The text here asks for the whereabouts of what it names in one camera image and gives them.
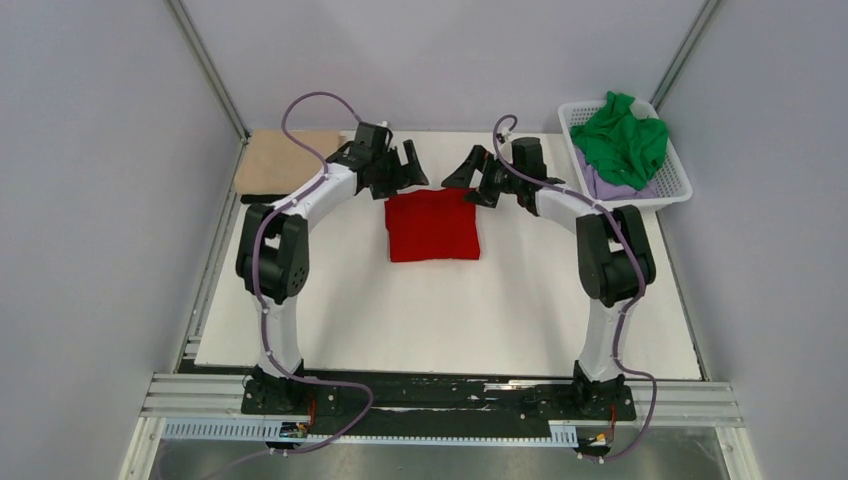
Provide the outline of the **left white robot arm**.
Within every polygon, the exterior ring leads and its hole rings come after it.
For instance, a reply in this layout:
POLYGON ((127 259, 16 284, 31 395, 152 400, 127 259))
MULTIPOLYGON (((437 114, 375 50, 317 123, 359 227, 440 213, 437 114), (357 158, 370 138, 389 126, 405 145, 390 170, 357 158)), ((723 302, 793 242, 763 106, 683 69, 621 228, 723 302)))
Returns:
POLYGON ((363 190, 385 200, 429 180, 414 143, 392 143, 385 127, 361 122, 351 140, 322 157, 319 172, 294 193, 248 208, 235 267, 254 297, 261 356, 245 386, 245 414, 292 414, 326 382, 303 374, 297 330, 298 296, 310 274, 311 230, 363 190))

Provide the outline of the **red t shirt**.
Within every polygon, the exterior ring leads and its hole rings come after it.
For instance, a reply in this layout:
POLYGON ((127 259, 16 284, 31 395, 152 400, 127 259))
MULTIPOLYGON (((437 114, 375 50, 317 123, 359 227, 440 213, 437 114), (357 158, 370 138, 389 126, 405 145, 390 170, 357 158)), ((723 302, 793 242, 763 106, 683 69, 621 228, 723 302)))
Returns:
POLYGON ((416 190, 384 204, 388 255, 393 263, 478 260, 481 246, 476 205, 469 188, 416 190))

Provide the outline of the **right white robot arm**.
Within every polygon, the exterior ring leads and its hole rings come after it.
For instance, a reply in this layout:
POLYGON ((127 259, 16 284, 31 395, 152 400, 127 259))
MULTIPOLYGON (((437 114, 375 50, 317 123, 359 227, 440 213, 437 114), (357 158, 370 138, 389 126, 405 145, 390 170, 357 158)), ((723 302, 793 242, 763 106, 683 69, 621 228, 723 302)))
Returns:
POLYGON ((512 195, 530 214, 573 233, 580 284, 590 299, 586 339, 571 382, 537 398, 548 403, 544 410, 550 414, 631 417, 622 346, 632 311, 656 278, 642 215, 632 205, 609 210, 549 176, 538 139, 510 142, 510 159, 502 157, 502 145, 497 141, 494 151, 474 146, 442 187, 464 189, 465 202, 487 208, 512 195))

